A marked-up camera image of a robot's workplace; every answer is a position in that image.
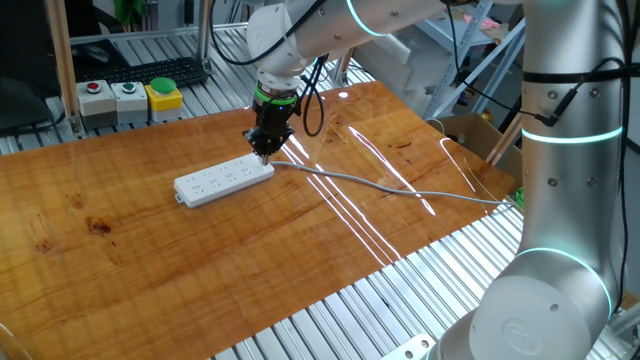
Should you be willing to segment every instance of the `teal light ring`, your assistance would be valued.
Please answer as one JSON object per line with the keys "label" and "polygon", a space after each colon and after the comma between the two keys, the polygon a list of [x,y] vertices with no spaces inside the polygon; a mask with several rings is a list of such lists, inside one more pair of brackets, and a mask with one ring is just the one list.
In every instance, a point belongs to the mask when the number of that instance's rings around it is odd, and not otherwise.
{"label": "teal light ring", "polygon": [[549,144],[572,145],[572,144],[588,144],[588,143],[594,143],[598,141],[613,139],[616,136],[622,134],[622,130],[623,130],[622,127],[620,127],[606,134],[585,136],[580,138],[556,138],[556,137],[532,134],[530,132],[527,132],[525,129],[522,129],[522,135],[525,137],[528,137],[531,140],[535,140],[539,142],[545,142]]}
{"label": "teal light ring", "polygon": [[358,23],[358,25],[360,25],[360,27],[362,28],[362,30],[368,32],[369,34],[373,35],[373,36],[386,36],[386,34],[379,34],[371,29],[369,29],[369,27],[367,27],[367,25],[365,25],[362,20],[360,20],[360,17],[358,16],[358,14],[356,13],[356,9],[353,7],[353,0],[346,0],[347,1],[347,6],[349,7],[349,11],[351,11],[351,16],[353,16],[353,19]]}
{"label": "teal light ring", "polygon": [[520,254],[516,255],[516,257],[524,255],[526,253],[530,253],[530,252],[534,252],[534,251],[548,251],[548,252],[552,252],[552,253],[556,253],[559,255],[562,255],[564,257],[567,257],[575,262],[577,262],[578,264],[584,266],[587,270],[589,270],[589,272],[596,277],[596,279],[598,279],[598,281],[600,282],[600,286],[602,286],[602,290],[604,290],[604,293],[607,295],[607,300],[609,301],[609,317],[611,317],[612,313],[613,313],[613,304],[611,302],[611,295],[609,295],[609,290],[607,290],[607,286],[605,285],[604,281],[602,280],[602,278],[600,277],[600,275],[598,275],[598,273],[593,270],[593,268],[591,268],[591,266],[587,265],[587,263],[585,263],[584,261],[578,259],[577,257],[566,253],[564,251],[561,250],[557,250],[557,249],[551,249],[551,248],[535,248],[535,249],[529,249],[529,250],[525,250],[523,252],[521,252]]}

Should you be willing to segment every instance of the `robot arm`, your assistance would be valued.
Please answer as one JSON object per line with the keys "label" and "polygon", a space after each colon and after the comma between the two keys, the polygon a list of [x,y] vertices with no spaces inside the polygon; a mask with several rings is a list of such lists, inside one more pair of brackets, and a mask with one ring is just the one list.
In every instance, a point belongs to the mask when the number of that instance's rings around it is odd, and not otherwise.
{"label": "robot arm", "polygon": [[[312,0],[257,11],[249,22],[253,56],[270,47]],[[326,0],[305,24],[258,63],[258,155],[292,133],[297,77],[314,58],[365,43],[443,9],[437,0]],[[612,213],[621,148],[620,67],[625,11],[616,0],[538,0],[527,18],[523,110],[549,116],[576,89],[556,124],[523,121],[525,232],[518,255],[480,306],[449,329],[429,360],[582,360],[618,302],[611,261]]]}
{"label": "robot arm", "polygon": [[285,36],[314,4],[315,0],[297,0],[265,6],[249,21],[247,39],[253,57],[285,38],[257,63],[256,126],[245,133],[265,163],[293,133],[287,120],[299,106],[298,75],[314,59],[366,43],[444,9],[438,0],[325,0],[303,26]]}

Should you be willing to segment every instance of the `green button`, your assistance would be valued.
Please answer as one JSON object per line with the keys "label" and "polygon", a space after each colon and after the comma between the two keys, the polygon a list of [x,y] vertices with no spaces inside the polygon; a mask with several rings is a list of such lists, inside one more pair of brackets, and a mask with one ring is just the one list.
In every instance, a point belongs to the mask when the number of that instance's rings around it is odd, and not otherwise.
{"label": "green button", "polygon": [[122,91],[124,91],[125,94],[133,94],[136,92],[136,86],[132,83],[123,84]]}
{"label": "green button", "polygon": [[155,78],[151,80],[151,88],[162,94],[168,94],[175,90],[176,87],[176,82],[169,78]]}

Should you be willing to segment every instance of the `wooden tabletop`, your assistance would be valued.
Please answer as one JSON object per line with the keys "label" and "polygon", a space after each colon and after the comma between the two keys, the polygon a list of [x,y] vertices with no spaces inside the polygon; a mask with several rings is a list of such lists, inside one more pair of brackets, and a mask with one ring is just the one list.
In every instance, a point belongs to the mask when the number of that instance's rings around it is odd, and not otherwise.
{"label": "wooden tabletop", "polygon": [[[276,159],[398,189],[502,199],[511,186],[380,83],[323,95],[325,130],[307,138],[292,118]],[[204,360],[491,211],[288,168],[178,204],[173,180],[249,153],[254,123],[237,110],[0,157],[0,323],[14,340],[33,359]]]}

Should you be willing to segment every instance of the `electrical outlet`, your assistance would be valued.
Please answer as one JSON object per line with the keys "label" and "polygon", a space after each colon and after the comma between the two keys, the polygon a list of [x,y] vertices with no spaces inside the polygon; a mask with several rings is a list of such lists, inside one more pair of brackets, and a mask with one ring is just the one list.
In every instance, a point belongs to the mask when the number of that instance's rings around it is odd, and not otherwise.
{"label": "electrical outlet", "polygon": [[262,165],[255,154],[177,178],[176,200],[195,208],[273,177],[273,166]]}

